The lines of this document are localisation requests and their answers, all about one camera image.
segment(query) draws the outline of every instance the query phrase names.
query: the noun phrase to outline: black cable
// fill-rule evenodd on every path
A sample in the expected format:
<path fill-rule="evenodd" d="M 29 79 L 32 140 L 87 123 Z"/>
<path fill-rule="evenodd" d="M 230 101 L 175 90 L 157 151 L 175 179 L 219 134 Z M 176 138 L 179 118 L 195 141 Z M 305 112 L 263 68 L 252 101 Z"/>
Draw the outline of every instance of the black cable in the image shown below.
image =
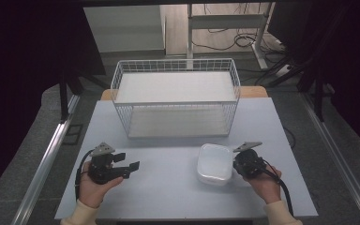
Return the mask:
<path fill-rule="evenodd" d="M 260 5 L 261 5 L 262 3 L 259 3 L 259 11 L 258 11 L 258 13 L 257 14 L 260 14 Z"/>
<path fill-rule="evenodd" d="M 253 41 L 256 41 L 256 36 L 257 36 L 256 34 L 250 34 L 250 33 L 248 33 L 248 30 L 246 32 L 239 33 L 240 30 L 244 30 L 244 29 L 241 29 L 241 28 L 236 29 L 236 35 L 249 36 L 250 38 L 253 39 Z"/>
<path fill-rule="evenodd" d="M 282 126 L 282 127 L 285 131 L 287 131 L 289 134 L 291 134 L 292 139 L 293 139 L 293 144 L 291 144 L 291 149 L 294 149 L 294 147 L 296 146 L 296 137 L 288 128 L 286 128 L 285 126 Z"/>
<path fill-rule="evenodd" d="M 271 166 L 271 164 L 267 161 L 267 160 L 262 160 L 263 162 L 267 163 L 267 165 L 271 168 L 271 170 L 273 170 L 273 172 L 276 174 L 277 177 L 279 177 L 278 173 L 276 172 L 276 170 L 274 170 L 274 167 Z"/>
<path fill-rule="evenodd" d="M 235 11 L 232 13 L 232 14 L 235 14 L 235 12 L 239 9 L 239 14 L 241 14 L 241 3 L 238 4 L 238 7 L 235 9 Z M 203 12 L 205 15 L 207 15 L 207 11 L 209 11 L 210 14 L 212 14 L 212 12 L 209 10 L 209 8 L 207 7 L 207 4 L 203 4 Z M 219 29 L 219 30 L 215 30 L 215 31 L 212 31 L 211 29 L 207 29 L 207 31 L 209 33 L 220 33 L 220 32 L 223 32 L 223 31 L 226 31 L 226 30 L 229 30 L 229 28 L 225 28 L 225 29 Z"/>
<path fill-rule="evenodd" d="M 270 46 L 268 46 L 267 42 L 265 41 L 264 37 L 262 38 L 262 42 L 264 43 L 265 47 L 261 46 L 261 48 L 268 49 L 270 51 L 269 53 L 285 53 L 285 51 L 271 49 Z"/>
<path fill-rule="evenodd" d="M 249 42 L 249 44 L 246 44 L 246 45 L 242 45 L 242 44 L 239 44 L 238 41 L 240 39 L 249 39 L 251 40 Z M 230 48 L 232 48 L 234 45 L 237 45 L 241 48 L 246 48 L 246 47 L 249 47 L 252 45 L 252 42 L 255 41 L 255 39 L 253 37 L 249 37 L 249 36 L 244 36 L 244 33 L 241 33 L 241 34 L 237 34 L 234 38 L 233 38 L 233 44 L 227 48 L 223 48 L 223 49 L 220 49 L 220 48 L 214 48 L 214 47 L 211 47 L 211 46 L 207 46 L 207 45 L 201 45 L 201 44 L 196 44 L 194 43 L 194 41 L 191 41 L 191 43 L 195 46 L 198 46 L 198 47 L 204 47 L 204 48 L 208 48 L 208 49 L 212 49 L 212 50 L 217 50 L 217 51 L 226 51 L 226 50 L 229 50 Z"/>
<path fill-rule="evenodd" d="M 243 83 L 243 82 L 246 82 L 246 81 L 248 81 L 248 80 L 252 80 L 252 79 L 255 79 L 255 78 L 259 78 L 260 76 L 254 76 L 254 77 L 249 77 L 249 78 L 246 78 L 246 79 L 244 79 L 244 80 L 240 80 L 239 82 L 240 83 Z"/>
<path fill-rule="evenodd" d="M 272 59 L 269 59 L 268 57 L 267 57 L 267 55 L 270 55 L 270 54 L 285 54 L 285 53 L 283 53 L 283 52 L 266 52 L 265 54 L 264 54 L 264 58 L 268 61 L 268 62 L 270 62 L 270 63 L 277 63 L 277 62 L 279 62 L 279 61 L 273 61 Z"/>
<path fill-rule="evenodd" d="M 78 167 L 77 174 L 75 176 L 75 201 L 77 201 L 80 197 L 81 174 L 82 174 L 84 161 L 92 152 L 93 150 L 90 150 L 86 153 L 86 155 L 83 156 L 83 159 L 81 160 L 81 164 Z"/>
<path fill-rule="evenodd" d="M 282 190 L 283 190 L 283 192 L 285 194 L 285 197 L 286 197 L 286 202 L 288 204 L 289 213 L 293 217 L 293 207 L 292 207 L 291 195 L 289 194 L 288 187 L 286 187 L 285 183 L 280 179 L 280 177 L 278 175 L 275 175 L 272 172 L 269 172 L 267 169 L 262 168 L 261 166 L 257 165 L 256 163 L 253 163 L 251 161 L 249 161 L 248 163 L 250 163 L 256 169 L 258 169 L 258 170 L 262 171 L 263 173 L 269 175 L 271 178 L 273 178 L 282 187 Z"/>
<path fill-rule="evenodd" d="M 247 71 L 247 72 L 265 72 L 265 70 L 253 70 L 253 69 L 247 69 L 247 68 L 237 68 L 238 71 Z"/>
<path fill-rule="evenodd" d="M 245 3 L 244 14 L 249 13 L 249 3 Z"/>
<path fill-rule="evenodd" d="M 259 78 L 254 84 L 255 86 L 257 86 L 260 81 L 266 79 L 267 77 L 269 77 L 270 75 L 274 75 L 278 70 L 280 70 L 280 67 L 283 67 L 287 62 L 289 62 L 291 60 L 291 56 L 290 55 L 286 55 L 285 57 L 283 57 L 281 60 L 279 60 L 277 63 L 275 63 L 269 70 L 266 71 L 265 74 L 263 74 L 261 76 L 261 78 Z"/>

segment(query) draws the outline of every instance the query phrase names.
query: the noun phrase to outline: white shelf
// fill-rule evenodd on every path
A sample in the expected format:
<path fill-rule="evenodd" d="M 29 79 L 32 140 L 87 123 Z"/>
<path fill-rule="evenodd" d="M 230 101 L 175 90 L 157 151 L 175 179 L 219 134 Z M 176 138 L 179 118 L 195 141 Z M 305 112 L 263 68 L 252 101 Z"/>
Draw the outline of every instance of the white shelf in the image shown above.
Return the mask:
<path fill-rule="evenodd" d="M 229 71 L 124 73 L 115 104 L 235 102 Z"/>
<path fill-rule="evenodd" d="M 130 122 L 129 138 L 201 137 L 228 134 L 223 109 L 211 107 L 135 108 Z"/>

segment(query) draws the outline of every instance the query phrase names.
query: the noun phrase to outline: plastic container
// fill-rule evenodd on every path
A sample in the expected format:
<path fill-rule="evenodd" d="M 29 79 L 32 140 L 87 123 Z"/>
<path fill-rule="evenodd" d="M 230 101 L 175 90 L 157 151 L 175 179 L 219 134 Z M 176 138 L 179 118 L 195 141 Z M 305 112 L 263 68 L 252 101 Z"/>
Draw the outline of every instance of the plastic container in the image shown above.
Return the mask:
<path fill-rule="evenodd" d="M 209 185 L 224 186 L 233 175 L 233 150 L 206 143 L 198 156 L 198 178 Z"/>

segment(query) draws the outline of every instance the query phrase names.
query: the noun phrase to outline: metal stand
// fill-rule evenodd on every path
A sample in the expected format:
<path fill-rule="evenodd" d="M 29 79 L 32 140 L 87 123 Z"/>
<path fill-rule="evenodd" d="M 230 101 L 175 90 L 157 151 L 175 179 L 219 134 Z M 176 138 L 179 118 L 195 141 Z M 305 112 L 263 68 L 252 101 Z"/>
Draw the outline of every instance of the metal stand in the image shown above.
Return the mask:
<path fill-rule="evenodd" d="M 188 42 L 187 59 L 193 58 L 192 50 L 192 30 L 197 29 L 238 29 L 238 28 L 258 28 L 259 33 L 256 41 L 252 44 L 252 49 L 256 55 L 259 66 L 262 70 L 268 69 L 264 56 L 260 49 L 265 26 L 267 25 L 272 3 L 268 4 L 264 14 L 249 15 L 201 15 L 192 16 L 192 4 L 188 4 Z"/>

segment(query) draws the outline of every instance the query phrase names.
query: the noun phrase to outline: metal rail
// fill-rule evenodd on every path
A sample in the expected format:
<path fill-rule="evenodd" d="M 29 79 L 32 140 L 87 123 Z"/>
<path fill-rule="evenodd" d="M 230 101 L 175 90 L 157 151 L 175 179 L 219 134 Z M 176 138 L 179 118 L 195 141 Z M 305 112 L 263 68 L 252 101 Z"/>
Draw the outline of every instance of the metal rail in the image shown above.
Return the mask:
<path fill-rule="evenodd" d="M 351 168 L 349 167 L 347 161 L 344 159 L 343 155 L 338 149 L 335 140 L 332 138 L 329 130 L 327 129 L 324 122 L 321 122 L 320 118 L 315 114 L 313 110 L 313 104 L 309 98 L 308 94 L 302 94 L 303 103 L 308 111 L 309 116 L 311 117 L 312 122 L 314 123 L 316 129 L 321 135 L 321 138 L 329 151 L 335 165 L 337 166 L 340 175 L 342 176 L 344 183 L 352 194 L 359 210 L 360 210 L 360 183 L 353 174 Z"/>
<path fill-rule="evenodd" d="M 71 100 L 69 101 L 69 116 L 67 121 L 57 126 L 57 129 L 52 136 L 51 142 L 45 151 L 45 155 L 43 156 L 39 167 L 37 168 L 34 178 L 32 179 L 31 184 L 22 199 L 22 203 L 20 204 L 20 207 L 11 222 L 12 225 L 26 224 L 28 222 L 28 219 L 30 218 L 34 206 L 37 202 L 40 191 L 42 190 L 49 171 L 51 170 L 51 167 L 54 163 L 54 159 L 60 148 L 61 142 L 66 135 L 69 124 L 71 123 L 73 113 L 75 112 L 75 107 L 78 104 L 79 98 L 79 96 L 72 96 Z"/>

